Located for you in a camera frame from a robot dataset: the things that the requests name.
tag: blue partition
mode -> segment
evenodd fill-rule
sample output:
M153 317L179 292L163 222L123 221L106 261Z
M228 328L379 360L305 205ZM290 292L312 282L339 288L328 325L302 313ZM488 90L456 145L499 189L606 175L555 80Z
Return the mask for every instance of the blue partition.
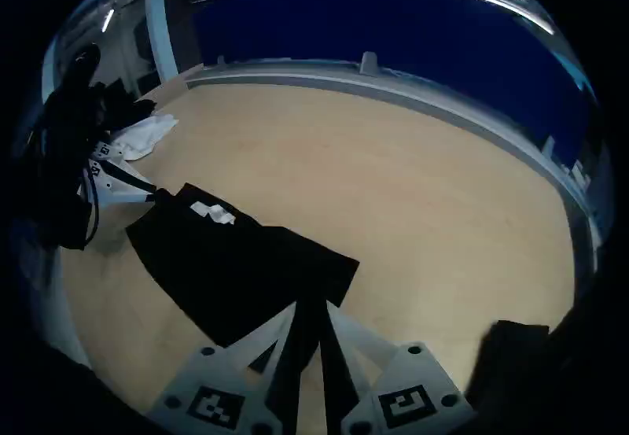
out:
M205 64L259 58L378 63L448 86L505 113L572 165L587 101L511 13L480 0L218 0L195 16Z

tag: ceiling light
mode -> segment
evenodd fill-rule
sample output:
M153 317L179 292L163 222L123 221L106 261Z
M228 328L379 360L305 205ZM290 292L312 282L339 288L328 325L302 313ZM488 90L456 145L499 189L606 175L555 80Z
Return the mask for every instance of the ceiling light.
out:
M102 32L105 33L107 30L107 26L109 25L109 21L112 19L113 9L110 9L105 17L105 23L103 24Z
M542 30L548 32L551 35L554 35L555 30L550 26L548 22L546 22L542 17L535 15L534 13L530 13L525 9L522 9L520 6L516 6L512 2L506 0L481 0L485 2L490 2L491 4L495 4L504 9L508 9L511 12L515 12L517 15L522 16L526 20L530 20L533 24L537 25Z

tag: white label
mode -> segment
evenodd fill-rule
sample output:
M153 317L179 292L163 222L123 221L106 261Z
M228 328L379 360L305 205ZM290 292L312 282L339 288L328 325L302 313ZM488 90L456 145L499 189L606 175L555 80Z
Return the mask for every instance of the white label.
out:
M234 225L234 221L236 217L226 211L223 207L218 204L214 204L213 206L207 206L202 202L195 202L190 206L192 210L194 210L201 217L205 217L207 214L210 215L210 219L214 220L216 223L231 223Z

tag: wooden floor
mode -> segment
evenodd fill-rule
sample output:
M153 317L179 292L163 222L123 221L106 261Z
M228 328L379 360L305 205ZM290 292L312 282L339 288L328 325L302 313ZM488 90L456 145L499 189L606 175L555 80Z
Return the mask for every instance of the wooden floor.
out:
M144 176L172 193L191 182L359 260L344 312L391 341L423 341L460 389L496 319L555 326L571 305L558 193L467 131L301 87L197 87L162 112L180 123L133 163ZM124 233L149 207L107 208L88 249L62 256L94 370L142 412L205 339ZM320 372L315 357L303 373L301 433L325 432Z

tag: white towel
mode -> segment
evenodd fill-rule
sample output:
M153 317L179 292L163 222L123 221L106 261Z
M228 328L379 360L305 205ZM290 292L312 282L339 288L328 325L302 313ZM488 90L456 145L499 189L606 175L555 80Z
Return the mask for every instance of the white towel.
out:
M155 144L177 125L171 114L152 116L117 131L112 135L112 145L120 148L127 161L138 160L153 151Z

